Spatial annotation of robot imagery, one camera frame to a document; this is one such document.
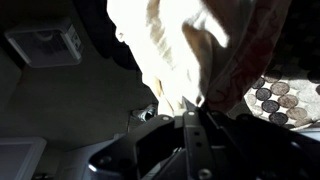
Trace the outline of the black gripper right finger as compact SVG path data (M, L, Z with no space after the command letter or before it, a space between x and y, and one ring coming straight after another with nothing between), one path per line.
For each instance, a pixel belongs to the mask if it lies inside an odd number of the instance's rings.
M221 112L196 107L186 98L188 110L197 110L217 130L220 142L234 150L240 167L259 180L320 180L320 142L268 123L249 114L235 120Z

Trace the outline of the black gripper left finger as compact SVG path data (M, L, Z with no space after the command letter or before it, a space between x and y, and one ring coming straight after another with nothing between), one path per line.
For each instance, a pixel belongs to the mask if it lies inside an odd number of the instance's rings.
M90 157L92 180L140 180L183 145L182 117L151 118Z

